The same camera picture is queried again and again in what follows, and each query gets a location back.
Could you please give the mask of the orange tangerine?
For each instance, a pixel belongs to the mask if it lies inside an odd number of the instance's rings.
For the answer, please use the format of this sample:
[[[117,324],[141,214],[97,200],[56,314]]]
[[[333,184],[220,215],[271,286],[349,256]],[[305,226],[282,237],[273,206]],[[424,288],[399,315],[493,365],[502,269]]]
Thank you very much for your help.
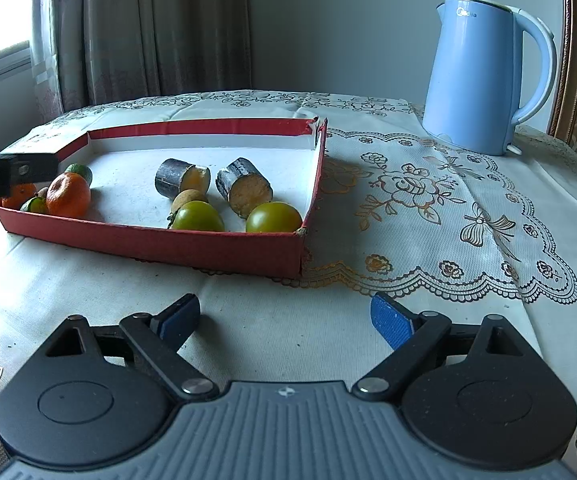
[[[33,198],[37,193],[37,187],[33,183],[16,184],[11,188],[10,195],[3,197],[1,206],[19,210],[27,200]]]
[[[56,177],[46,192],[49,214],[67,218],[83,218],[91,203],[88,182],[75,172],[63,172]]]

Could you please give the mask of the green cucumber piece tip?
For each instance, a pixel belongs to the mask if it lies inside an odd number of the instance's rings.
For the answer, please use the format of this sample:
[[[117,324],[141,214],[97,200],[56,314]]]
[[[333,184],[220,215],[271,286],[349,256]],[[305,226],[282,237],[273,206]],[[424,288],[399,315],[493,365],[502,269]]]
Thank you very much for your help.
[[[46,200],[41,196],[32,196],[29,200],[26,200],[22,206],[19,208],[23,212],[32,212],[33,214],[48,214],[49,209],[46,204]]]

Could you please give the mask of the dark sugarcane piece large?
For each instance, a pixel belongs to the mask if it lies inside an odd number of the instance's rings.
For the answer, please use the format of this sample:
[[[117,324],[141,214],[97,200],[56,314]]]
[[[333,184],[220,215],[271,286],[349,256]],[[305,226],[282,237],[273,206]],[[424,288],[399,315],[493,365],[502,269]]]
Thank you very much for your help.
[[[160,195],[173,200],[181,191],[194,188],[206,194],[210,185],[210,170],[183,160],[168,158],[158,167],[155,188]]]

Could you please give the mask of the sheer white curtain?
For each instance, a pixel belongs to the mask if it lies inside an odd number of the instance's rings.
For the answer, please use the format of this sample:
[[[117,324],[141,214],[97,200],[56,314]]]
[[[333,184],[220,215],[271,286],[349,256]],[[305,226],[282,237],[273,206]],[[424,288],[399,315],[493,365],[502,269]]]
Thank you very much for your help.
[[[31,73],[38,110],[47,122],[64,113],[57,57],[58,4],[56,0],[31,3]]]

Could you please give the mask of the red shallow cardboard box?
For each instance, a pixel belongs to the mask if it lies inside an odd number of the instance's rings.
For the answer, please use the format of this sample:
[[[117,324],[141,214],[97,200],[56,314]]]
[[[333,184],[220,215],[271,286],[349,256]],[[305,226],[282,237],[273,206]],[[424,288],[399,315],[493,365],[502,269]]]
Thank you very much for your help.
[[[57,170],[0,200],[8,232],[205,270],[296,278],[323,118],[214,118],[35,133]]]

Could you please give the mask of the dark brown curtain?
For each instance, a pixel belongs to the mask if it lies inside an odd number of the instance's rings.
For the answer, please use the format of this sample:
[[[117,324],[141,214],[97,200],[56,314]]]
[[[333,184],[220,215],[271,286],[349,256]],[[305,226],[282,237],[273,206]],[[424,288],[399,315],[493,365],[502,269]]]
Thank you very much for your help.
[[[53,0],[58,107],[252,83],[248,0]]]

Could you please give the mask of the light blue electric kettle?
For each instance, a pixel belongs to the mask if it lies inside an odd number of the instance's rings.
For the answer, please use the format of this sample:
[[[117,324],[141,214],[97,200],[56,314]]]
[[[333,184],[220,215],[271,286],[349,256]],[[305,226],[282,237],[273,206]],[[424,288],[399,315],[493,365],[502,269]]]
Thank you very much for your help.
[[[547,102],[557,74],[554,34],[540,19],[493,0],[444,0],[424,130],[464,150],[520,155],[515,128]],[[523,37],[540,52],[533,95],[521,102]]]

